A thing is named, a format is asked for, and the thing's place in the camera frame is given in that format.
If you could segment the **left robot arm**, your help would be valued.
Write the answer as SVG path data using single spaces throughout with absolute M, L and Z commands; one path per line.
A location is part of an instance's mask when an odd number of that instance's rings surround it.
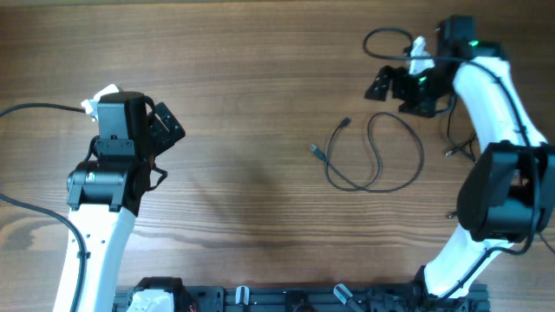
M 186 135 L 167 106 L 147 95 L 109 86 L 84 101 L 99 127 L 91 154 L 69 174 L 69 235 L 56 311 L 109 311 L 121 259 L 146 192 L 156 158 Z

